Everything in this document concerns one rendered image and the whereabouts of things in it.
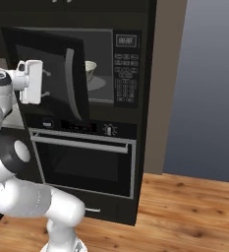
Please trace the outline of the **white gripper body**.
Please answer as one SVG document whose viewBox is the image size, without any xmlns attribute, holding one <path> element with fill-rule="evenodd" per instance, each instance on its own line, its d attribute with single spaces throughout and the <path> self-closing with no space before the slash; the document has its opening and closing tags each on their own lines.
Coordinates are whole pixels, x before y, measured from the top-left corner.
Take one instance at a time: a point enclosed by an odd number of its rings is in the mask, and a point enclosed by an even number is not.
<svg viewBox="0 0 229 252">
<path fill-rule="evenodd" d="M 40 104 L 42 86 L 41 60 L 28 60 L 25 64 L 25 88 L 20 94 L 23 104 Z"/>
</svg>

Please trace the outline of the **black microwave door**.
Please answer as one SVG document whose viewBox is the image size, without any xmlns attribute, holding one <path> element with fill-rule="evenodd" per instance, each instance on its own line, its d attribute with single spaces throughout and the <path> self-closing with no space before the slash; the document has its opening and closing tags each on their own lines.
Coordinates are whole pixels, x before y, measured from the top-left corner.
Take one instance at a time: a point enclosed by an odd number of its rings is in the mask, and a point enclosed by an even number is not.
<svg viewBox="0 0 229 252">
<path fill-rule="evenodd" d="M 23 104 L 24 115 L 51 117 L 58 121 L 65 120 L 74 124 L 85 125 L 89 121 L 89 107 L 86 84 L 86 66 L 84 43 L 81 39 L 69 38 L 45 31 L 27 31 L 18 28 L 2 28 L 8 59 L 13 68 L 20 60 L 41 60 L 43 69 L 51 73 L 47 77 L 42 73 L 41 93 L 50 92 L 43 97 L 39 105 Z M 84 101 L 83 122 L 78 121 L 68 102 L 65 81 L 65 55 L 68 48 L 75 50 L 74 81 L 80 88 Z"/>
</svg>

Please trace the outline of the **white bowl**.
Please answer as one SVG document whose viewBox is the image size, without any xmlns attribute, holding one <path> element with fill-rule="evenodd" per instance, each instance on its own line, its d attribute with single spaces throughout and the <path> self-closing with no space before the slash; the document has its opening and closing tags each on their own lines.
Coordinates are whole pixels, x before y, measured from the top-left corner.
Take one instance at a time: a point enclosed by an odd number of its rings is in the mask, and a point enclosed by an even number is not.
<svg viewBox="0 0 229 252">
<path fill-rule="evenodd" d="M 93 61 L 86 61 L 85 65 L 86 65 L 86 80 L 90 82 L 97 64 Z"/>
</svg>

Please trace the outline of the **glass microwave turntable plate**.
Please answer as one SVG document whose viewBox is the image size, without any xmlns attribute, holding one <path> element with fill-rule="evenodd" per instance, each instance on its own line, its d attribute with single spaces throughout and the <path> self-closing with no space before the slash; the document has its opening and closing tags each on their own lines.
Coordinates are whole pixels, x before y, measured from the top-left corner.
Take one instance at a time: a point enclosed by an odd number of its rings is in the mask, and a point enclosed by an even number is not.
<svg viewBox="0 0 229 252">
<path fill-rule="evenodd" d="M 103 88 L 106 85 L 106 81 L 102 78 L 94 76 L 88 83 L 87 83 L 87 90 L 89 92 L 96 91 Z"/>
</svg>

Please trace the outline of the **black cupboard door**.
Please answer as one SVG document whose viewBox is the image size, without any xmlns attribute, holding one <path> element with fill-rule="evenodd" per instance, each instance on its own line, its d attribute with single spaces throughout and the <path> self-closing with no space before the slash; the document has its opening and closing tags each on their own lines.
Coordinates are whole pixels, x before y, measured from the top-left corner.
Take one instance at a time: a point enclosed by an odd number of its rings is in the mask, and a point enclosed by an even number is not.
<svg viewBox="0 0 229 252">
<path fill-rule="evenodd" d="M 63 12 L 63 0 L 0 0 L 0 12 Z"/>
<path fill-rule="evenodd" d="M 64 0 L 68 12 L 145 12 L 150 0 Z"/>
</svg>

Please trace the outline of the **black microwave oven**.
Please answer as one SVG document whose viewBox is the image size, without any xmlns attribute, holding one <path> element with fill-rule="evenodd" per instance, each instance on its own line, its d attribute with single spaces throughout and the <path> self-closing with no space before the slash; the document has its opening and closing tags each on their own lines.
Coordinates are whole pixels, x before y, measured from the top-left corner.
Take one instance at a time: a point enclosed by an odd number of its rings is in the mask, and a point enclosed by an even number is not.
<svg viewBox="0 0 229 252">
<path fill-rule="evenodd" d="M 83 41 L 85 62 L 93 61 L 97 64 L 93 77 L 96 76 L 106 81 L 103 88 L 91 92 L 87 91 L 89 116 L 101 110 L 131 109 L 138 106 L 142 40 L 140 31 L 31 27 L 3 28 L 47 32 Z M 134 102 L 126 101 L 128 97 L 133 98 Z"/>
</svg>

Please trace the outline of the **black oven door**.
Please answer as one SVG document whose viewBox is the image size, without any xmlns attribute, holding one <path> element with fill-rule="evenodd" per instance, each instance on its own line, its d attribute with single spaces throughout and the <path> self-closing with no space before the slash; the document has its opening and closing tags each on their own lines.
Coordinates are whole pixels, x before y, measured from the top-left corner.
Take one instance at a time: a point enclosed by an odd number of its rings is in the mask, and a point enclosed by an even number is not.
<svg viewBox="0 0 229 252">
<path fill-rule="evenodd" d="M 114 197 L 134 197 L 135 140 L 40 129 L 32 129 L 30 136 L 116 147 L 128 144 L 128 153 L 119 154 L 32 141 L 43 183 Z"/>
</svg>

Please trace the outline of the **black oven knob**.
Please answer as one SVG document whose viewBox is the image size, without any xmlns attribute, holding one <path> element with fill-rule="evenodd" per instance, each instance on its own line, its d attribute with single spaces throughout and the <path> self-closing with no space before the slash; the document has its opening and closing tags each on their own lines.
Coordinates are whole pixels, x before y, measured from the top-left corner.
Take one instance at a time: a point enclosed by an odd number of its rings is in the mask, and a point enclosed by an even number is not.
<svg viewBox="0 0 229 252">
<path fill-rule="evenodd" d="M 54 122 L 50 118 L 44 118 L 42 120 L 42 125 L 47 129 L 53 129 L 54 128 Z"/>
<path fill-rule="evenodd" d="M 105 124 L 103 130 L 107 136 L 115 136 L 117 134 L 117 128 L 112 124 Z"/>
</svg>

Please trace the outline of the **black built-in oven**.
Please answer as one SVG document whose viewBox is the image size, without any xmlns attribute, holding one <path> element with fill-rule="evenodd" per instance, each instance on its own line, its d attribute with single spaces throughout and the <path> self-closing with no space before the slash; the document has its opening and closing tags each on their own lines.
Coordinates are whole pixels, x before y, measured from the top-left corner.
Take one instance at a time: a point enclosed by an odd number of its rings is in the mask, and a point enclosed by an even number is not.
<svg viewBox="0 0 229 252">
<path fill-rule="evenodd" d="M 26 125 L 42 182 L 115 197 L 134 197 L 137 126 L 92 120 L 75 125 L 28 114 Z"/>
</svg>

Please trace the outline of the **black drawer front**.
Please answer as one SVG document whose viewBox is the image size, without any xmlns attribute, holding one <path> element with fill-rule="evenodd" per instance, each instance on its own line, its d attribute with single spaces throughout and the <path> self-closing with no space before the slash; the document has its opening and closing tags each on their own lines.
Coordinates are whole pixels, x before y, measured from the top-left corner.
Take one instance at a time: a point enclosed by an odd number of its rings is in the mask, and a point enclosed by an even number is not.
<svg viewBox="0 0 229 252">
<path fill-rule="evenodd" d="M 101 209 L 100 213 L 86 211 L 88 218 L 128 225 L 136 224 L 137 207 L 133 200 L 77 190 L 66 190 L 66 192 L 81 199 L 86 208 Z"/>
</svg>

